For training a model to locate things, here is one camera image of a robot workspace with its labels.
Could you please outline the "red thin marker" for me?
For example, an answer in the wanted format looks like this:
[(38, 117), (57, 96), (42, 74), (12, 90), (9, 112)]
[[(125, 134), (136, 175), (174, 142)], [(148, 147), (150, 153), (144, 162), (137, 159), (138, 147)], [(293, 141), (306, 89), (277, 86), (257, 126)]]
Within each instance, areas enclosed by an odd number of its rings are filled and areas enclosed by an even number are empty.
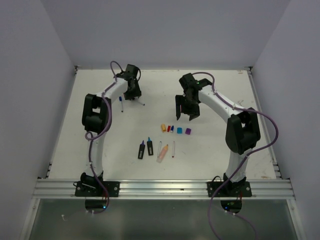
[(175, 141), (173, 141), (173, 143), (172, 143), (172, 153), (171, 153), (171, 157), (172, 158), (175, 157), (175, 148), (176, 148), (176, 143), (175, 143)]

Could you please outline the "purple capped black highlighter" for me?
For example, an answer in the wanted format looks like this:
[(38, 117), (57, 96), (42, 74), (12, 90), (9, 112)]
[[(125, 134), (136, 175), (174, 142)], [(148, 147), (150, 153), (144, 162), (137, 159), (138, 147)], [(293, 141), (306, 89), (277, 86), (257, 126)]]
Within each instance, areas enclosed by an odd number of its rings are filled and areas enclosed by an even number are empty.
[(144, 152), (145, 152), (145, 142), (142, 141), (141, 144), (139, 145), (139, 149), (138, 149), (138, 159), (142, 160), (144, 157)]

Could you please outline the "blue highlighter black body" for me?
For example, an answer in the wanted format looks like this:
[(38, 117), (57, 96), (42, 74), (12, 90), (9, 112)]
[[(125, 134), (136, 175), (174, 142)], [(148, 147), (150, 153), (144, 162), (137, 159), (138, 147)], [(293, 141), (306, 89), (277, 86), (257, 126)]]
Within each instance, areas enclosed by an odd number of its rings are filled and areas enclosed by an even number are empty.
[(147, 140), (147, 151), (148, 151), (148, 155), (149, 156), (153, 156), (154, 155), (154, 150), (153, 150), (153, 142), (151, 140), (150, 137), (148, 137), (148, 140)]

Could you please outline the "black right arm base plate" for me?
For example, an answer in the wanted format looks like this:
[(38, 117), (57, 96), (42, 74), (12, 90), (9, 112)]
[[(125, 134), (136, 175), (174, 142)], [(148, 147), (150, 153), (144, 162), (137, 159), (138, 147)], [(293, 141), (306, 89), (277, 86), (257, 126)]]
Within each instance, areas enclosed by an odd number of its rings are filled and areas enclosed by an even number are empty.
[(218, 198), (250, 198), (253, 196), (251, 185), (248, 181), (229, 181), (226, 185), (220, 188), (220, 186), (222, 186), (223, 184), (223, 181), (208, 181), (206, 183), (208, 196), (210, 198), (213, 195)]

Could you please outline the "orange highlighter cap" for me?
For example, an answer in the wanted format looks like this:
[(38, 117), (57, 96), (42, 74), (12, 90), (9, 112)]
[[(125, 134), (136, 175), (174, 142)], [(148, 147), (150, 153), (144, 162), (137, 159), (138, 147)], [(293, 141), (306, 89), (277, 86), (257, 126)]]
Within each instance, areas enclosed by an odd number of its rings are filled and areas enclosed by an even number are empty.
[(162, 132), (166, 132), (167, 131), (166, 125), (164, 123), (161, 124), (161, 131)]

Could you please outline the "purple highlighter cap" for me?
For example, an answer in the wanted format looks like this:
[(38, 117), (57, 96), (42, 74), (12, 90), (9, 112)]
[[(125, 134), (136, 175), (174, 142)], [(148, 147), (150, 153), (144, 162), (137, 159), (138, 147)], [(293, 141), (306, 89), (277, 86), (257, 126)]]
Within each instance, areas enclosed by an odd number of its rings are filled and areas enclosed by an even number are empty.
[(186, 128), (185, 134), (186, 134), (186, 135), (190, 135), (190, 134), (191, 134), (191, 131), (192, 131), (192, 130), (191, 130), (190, 128)]

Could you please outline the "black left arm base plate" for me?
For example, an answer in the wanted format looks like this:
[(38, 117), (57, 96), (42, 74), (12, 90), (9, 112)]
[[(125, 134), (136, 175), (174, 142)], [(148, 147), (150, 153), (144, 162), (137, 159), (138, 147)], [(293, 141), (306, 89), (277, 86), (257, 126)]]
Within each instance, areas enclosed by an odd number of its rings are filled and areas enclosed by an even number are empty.
[(104, 189), (97, 184), (97, 186), (88, 186), (80, 181), (73, 183), (75, 187), (76, 197), (112, 197), (116, 198), (119, 196), (120, 182), (119, 181), (103, 181), (104, 188), (107, 190), (107, 194)]

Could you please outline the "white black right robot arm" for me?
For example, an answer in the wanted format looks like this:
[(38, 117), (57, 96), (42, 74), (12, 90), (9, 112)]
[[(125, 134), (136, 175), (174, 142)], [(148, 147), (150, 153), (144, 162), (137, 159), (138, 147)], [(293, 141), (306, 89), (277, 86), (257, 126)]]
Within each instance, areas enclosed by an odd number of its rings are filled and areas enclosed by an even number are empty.
[(246, 188), (246, 168), (248, 155), (261, 139), (257, 113), (253, 108), (244, 110), (229, 99), (224, 99), (214, 83), (204, 78), (196, 80), (192, 73), (179, 79), (182, 95), (175, 96), (176, 118), (188, 115), (192, 121), (200, 116), (200, 104), (205, 104), (226, 123), (225, 142), (230, 150), (229, 163), (223, 181), (208, 184), (209, 196), (236, 197)]

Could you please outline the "light blue highlighter cap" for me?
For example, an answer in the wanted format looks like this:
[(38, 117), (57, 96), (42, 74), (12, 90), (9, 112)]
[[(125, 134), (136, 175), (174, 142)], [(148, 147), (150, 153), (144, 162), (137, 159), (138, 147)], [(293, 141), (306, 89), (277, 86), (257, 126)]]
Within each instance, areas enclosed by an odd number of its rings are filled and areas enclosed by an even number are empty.
[(178, 127), (176, 131), (177, 131), (177, 134), (182, 134), (183, 133), (183, 129), (181, 127)]

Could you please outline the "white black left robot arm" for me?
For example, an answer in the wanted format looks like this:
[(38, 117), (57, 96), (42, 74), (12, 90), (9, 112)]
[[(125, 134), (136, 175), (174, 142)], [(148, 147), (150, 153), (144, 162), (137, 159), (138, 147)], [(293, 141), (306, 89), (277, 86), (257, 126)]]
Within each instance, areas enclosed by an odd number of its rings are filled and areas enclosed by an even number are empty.
[(141, 70), (128, 64), (116, 73), (113, 69), (116, 61), (111, 61), (112, 83), (96, 94), (87, 94), (84, 99), (81, 123), (85, 130), (85, 139), (89, 143), (88, 167), (81, 175), (80, 182), (92, 196), (107, 194), (103, 183), (103, 149), (107, 132), (112, 125), (112, 103), (123, 96), (125, 100), (134, 101), (142, 96), (139, 86)]

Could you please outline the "black thin marker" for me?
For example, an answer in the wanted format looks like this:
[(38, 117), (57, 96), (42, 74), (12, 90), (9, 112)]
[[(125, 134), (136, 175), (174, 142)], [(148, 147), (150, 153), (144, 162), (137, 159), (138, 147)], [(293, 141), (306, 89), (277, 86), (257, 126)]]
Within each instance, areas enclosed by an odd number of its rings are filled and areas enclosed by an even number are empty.
[(145, 106), (145, 103), (143, 103), (139, 98), (135, 98), (134, 101), (142, 106)]

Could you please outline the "orange highlighter pen body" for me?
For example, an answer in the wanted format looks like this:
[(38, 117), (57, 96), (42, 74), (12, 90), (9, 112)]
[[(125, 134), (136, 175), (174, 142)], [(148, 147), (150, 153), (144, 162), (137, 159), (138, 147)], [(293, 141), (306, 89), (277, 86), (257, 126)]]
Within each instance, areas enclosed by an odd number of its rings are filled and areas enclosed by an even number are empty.
[(166, 144), (166, 145), (162, 148), (162, 150), (160, 151), (160, 153), (159, 153), (159, 155), (158, 155), (158, 157), (157, 157), (157, 160), (156, 160), (157, 163), (161, 163), (161, 162), (163, 161), (166, 153), (168, 152), (168, 149), (169, 149), (169, 146)]

